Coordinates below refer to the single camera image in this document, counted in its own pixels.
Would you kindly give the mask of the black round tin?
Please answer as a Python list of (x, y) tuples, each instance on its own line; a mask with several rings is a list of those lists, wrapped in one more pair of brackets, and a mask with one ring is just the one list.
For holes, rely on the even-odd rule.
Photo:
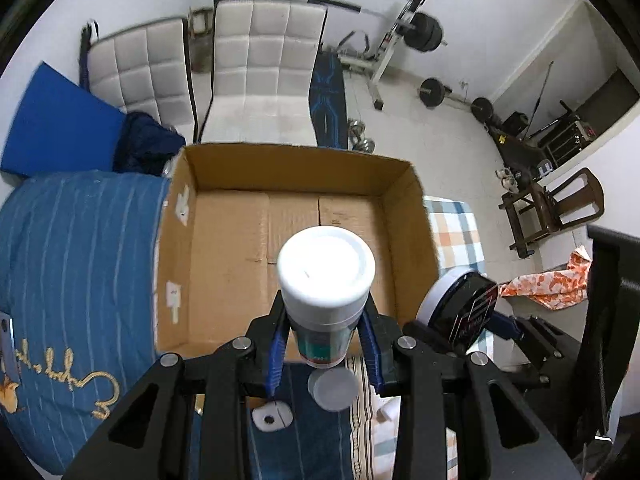
[(457, 266), (430, 288), (415, 320), (468, 351), (483, 333), (497, 298), (496, 282), (469, 266)]

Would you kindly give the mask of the small white cap container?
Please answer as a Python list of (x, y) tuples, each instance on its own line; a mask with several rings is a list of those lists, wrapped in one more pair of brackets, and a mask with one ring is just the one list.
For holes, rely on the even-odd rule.
[(345, 367), (314, 370), (307, 389), (319, 408), (328, 412), (347, 410), (358, 396), (358, 379)]

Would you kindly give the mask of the white spray bottle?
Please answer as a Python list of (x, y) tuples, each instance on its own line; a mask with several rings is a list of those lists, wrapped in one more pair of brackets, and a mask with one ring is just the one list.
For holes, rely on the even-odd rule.
[(315, 368), (340, 364), (375, 278), (370, 247), (349, 230), (313, 226), (284, 243), (277, 274), (300, 357)]

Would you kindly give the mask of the white oval case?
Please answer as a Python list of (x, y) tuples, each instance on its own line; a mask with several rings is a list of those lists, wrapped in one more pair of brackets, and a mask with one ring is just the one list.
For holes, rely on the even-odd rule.
[(294, 415), (288, 404), (275, 400), (254, 408), (252, 419), (259, 431), (276, 432), (291, 426)]

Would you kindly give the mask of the orange white patterned cloth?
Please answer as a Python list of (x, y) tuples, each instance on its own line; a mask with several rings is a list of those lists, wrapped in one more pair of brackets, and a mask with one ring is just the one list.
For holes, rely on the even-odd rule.
[(588, 299), (591, 257), (584, 245), (570, 254), (564, 269), (525, 274), (499, 286), (500, 297), (524, 297), (550, 311), (577, 306)]

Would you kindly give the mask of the plaid checkered cloth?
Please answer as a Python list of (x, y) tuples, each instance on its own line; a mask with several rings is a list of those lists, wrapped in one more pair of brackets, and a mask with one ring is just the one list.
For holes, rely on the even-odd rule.
[[(471, 207), (460, 200), (425, 195), (423, 203), (432, 230), (438, 272), (468, 266), (485, 272), (480, 232)], [(361, 356), (350, 356), (346, 367), (358, 379), (358, 394), (349, 409), (352, 476), (389, 479), (393, 475), (399, 430), (400, 399), (381, 398), (369, 384)]]

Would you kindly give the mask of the dark wooden chair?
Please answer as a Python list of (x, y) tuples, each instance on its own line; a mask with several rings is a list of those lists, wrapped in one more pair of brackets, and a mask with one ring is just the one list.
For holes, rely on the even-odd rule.
[[(598, 220), (605, 210), (604, 189), (600, 180), (588, 168), (580, 168), (553, 190), (532, 182), (524, 191), (506, 193), (498, 206), (508, 217), (513, 243), (509, 247), (520, 259), (535, 251), (530, 248), (555, 234), (571, 231)], [(521, 216), (533, 211), (539, 229), (526, 234)]]

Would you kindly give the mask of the smartphone on bed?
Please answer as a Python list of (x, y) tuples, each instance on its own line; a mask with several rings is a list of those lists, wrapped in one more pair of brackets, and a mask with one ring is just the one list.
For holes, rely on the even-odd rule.
[(1, 369), (11, 382), (21, 383), (20, 372), (18, 371), (16, 360), (16, 347), (14, 337), (14, 324), (12, 318), (4, 313), (0, 313), (0, 351)]

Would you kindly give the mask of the blue striped bed sheet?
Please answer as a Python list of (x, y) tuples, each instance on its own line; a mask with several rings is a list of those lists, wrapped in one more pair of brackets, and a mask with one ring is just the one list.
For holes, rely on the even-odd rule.
[[(62, 474), (119, 400), (157, 359), (153, 266), (169, 181), (146, 174), (89, 171), (27, 179), (1, 208), (1, 312), (14, 323), (21, 383), (2, 399), (1, 419), (24, 453)], [(215, 192), (214, 233), (205, 262), (231, 263), (241, 249), (271, 257), (276, 199), (266, 193)], [(240, 304), (213, 300), (212, 325), (243, 333), (268, 312), (267, 261), (240, 271), (227, 296), (258, 288)], [(260, 431), (250, 420), (255, 479), (355, 479), (349, 410), (323, 411), (307, 391), (310, 368), (288, 364), (277, 399), (291, 426)]]

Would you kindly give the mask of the chrome dumbbell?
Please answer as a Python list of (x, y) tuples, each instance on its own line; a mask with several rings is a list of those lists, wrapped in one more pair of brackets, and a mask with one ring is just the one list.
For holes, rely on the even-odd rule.
[(366, 136), (366, 124), (359, 119), (349, 119), (347, 133), (352, 150), (360, 153), (372, 154), (375, 142)]

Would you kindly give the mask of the open cardboard box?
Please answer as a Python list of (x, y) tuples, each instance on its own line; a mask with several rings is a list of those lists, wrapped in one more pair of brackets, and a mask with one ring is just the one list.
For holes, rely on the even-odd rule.
[(439, 276), (411, 164), (282, 144), (181, 150), (156, 260), (155, 347), (185, 358), (243, 335), (277, 295), (313, 330), (355, 322), (367, 298), (405, 324)]

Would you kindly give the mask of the barbell on floor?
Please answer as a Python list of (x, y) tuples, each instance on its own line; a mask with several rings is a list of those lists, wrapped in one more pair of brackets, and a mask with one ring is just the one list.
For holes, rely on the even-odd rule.
[(451, 88), (437, 78), (424, 79), (418, 88), (418, 97), (427, 108), (439, 107), (442, 103), (460, 105), (465, 110), (469, 110), (481, 124), (486, 124), (494, 116), (494, 107), (488, 99), (476, 98), (470, 101), (462, 96), (457, 96)]

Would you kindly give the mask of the blue black bench pad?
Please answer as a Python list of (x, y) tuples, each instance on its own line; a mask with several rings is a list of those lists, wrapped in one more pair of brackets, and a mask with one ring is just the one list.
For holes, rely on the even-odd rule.
[(309, 90), (311, 123), (322, 148), (348, 149), (343, 69), (332, 52), (321, 51), (314, 63)]

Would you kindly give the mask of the weight bench rack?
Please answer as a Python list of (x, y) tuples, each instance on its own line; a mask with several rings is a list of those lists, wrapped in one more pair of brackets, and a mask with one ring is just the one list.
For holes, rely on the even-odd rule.
[(349, 54), (345, 50), (346, 42), (356, 34), (353, 30), (347, 34), (332, 51), (337, 55), (343, 67), (349, 70), (356, 70), (368, 76), (368, 90), (372, 99), (374, 108), (382, 110), (384, 101), (378, 90), (378, 83), (382, 79), (386, 68), (390, 65), (390, 61), (394, 55), (398, 44), (404, 40), (397, 34), (391, 34), (390, 29), (383, 35), (380, 43), (375, 49), (371, 49), (369, 44), (369, 36), (365, 32), (363, 34), (366, 46), (360, 53)]

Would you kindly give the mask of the dark blue clothing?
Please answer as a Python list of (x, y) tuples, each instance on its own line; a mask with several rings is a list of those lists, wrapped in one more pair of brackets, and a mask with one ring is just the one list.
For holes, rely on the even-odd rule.
[(177, 131), (166, 128), (145, 112), (125, 117), (113, 156), (112, 170), (161, 177), (164, 168), (186, 145)]

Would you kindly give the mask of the barbell on rack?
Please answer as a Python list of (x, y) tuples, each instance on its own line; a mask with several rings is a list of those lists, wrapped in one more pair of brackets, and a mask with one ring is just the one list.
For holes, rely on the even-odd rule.
[[(224, 0), (213, 0), (213, 4), (218, 4)], [(390, 23), (391, 34), (397, 34), (405, 45), (418, 52), (433, 52), (442, 44), (446, 44), (444, 39), (444, 29), (440, 21), (421, 11), (426, 0), (407, 0), (401, 7), (398, 14), (391, 16), (365, 8), (360, 4), (344, 0), (283, 0), (326, 6), (330, 9), (338, 9), (353, 14), (366, 14), (378, 20)]]

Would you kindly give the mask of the white padded chair right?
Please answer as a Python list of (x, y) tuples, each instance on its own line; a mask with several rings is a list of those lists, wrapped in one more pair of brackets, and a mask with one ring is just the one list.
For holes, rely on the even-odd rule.
[(318, 4), (219, 3), (212, 102), (200, 141), (316, 146), (309, 91), (324, 24)]

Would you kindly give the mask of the white padded chair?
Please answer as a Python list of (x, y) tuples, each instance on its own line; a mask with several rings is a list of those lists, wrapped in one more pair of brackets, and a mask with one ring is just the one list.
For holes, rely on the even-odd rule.
[(316, 146), (309, 91), (324, 24), (318, 4), (219, 3), (212, 102), (200, 141)]
[(145, 112), (193, 143), (198, 113), (193, 92), (188, 22), (163, 18), (92, 44), (90, 92), (121, 112)]

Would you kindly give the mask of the blue foam mat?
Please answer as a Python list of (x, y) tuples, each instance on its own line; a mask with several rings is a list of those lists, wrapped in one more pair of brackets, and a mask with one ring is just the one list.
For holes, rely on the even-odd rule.
[(1, 170), (20, 177), (60, 171), (110, 171), (125, 114), (45, 62), (14, 116)]

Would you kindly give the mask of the white padded chair left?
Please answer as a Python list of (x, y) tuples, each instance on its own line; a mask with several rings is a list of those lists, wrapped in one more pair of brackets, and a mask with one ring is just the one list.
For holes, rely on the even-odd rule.
[(92, 44), (90, 92), (121, 112), (145, 112), (193, 143), (198, 113), (193, 92), (188, 22), (163, 18)]

